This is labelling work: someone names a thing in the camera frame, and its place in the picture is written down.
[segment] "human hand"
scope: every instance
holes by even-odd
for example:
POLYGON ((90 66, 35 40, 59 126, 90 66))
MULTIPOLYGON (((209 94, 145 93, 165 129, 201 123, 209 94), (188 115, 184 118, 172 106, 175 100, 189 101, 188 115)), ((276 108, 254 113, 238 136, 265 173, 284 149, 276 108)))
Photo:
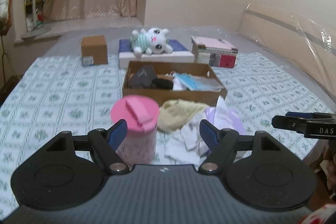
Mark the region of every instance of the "human hand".
POLYGON ((331 190, 332 187, 336 186, 336 155, 332 157, 329 147, 324 153, 324 159, 327 161, 327 187, 331 190))

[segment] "finger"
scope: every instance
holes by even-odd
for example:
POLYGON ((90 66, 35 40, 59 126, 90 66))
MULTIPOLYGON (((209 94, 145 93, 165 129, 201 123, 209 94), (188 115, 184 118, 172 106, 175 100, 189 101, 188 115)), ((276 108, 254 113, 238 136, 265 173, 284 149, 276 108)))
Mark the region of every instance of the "finger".
POLYGON ((328 173, 327 181, 332 185, 336 185, 336 175, 328 173))
POLYGON ((325 168, 329 173, 336 174, 336 165, 334 164, 333 161, 328 160, 327 164, 325 165, 325 168))
POLYGON ((330 148, 328 147, 324 153, 324 160, 331 160, 331 159, 332 159, 331 151, 330 151, 330 148))

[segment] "plush toy ear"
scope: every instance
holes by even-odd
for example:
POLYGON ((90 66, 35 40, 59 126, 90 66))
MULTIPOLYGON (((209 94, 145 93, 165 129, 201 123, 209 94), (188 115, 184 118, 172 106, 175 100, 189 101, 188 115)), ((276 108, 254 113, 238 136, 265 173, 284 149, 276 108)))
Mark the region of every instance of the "plush toy ear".
POLYGON ((162 32, 164 35, 169 34, 169 30, 168 30, 168 29, 163 29, 161 32, 162 32))

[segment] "pink cylindrical container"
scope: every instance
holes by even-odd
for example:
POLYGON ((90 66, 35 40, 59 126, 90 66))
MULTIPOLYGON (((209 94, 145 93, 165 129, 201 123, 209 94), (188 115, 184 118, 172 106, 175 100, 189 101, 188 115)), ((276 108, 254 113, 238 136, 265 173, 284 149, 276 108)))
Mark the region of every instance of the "pink cylindrical container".
POLYGON ((151 98, 129 95, 115 103, 110 113, 111 120, 125 119, 127 135, 117 149, 125 163, 150 164, 155 155, 156 128, 159 105, 151 98))

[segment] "open cardboard box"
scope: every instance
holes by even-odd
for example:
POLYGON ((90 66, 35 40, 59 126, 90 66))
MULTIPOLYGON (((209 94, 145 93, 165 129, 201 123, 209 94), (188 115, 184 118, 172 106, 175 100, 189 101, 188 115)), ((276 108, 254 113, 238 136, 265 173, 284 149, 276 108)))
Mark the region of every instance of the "open cardboard box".
POLYGON ((142 66, 151 65, 154 68, 155 73, 160 78, 165 78, 166 74, 170 74, 173 71, 178 73, 189 73, 195 76, 203 76, 214 78, 218 82, 220 80, 217 78, 213 70, 206 64, 197 63, 167 63, 167 62, 141 62, 141 61, 130 61, 126 71, 124 84, 123 84, 123 96, 127 95, 142 95, 147 96, 155 101, 161 106, 167 100, 173 99, 183 99, 187 101, 205 103, 209 106, 216 106, 217 99, 219 96, 223 98, 226 97, 227 90, 222 89, 219 92, 214 91, 172 91, 172 90, 162 90, 162 89, 130 89, 128 87, 128 80, 130 77, 137 72, 142 66))

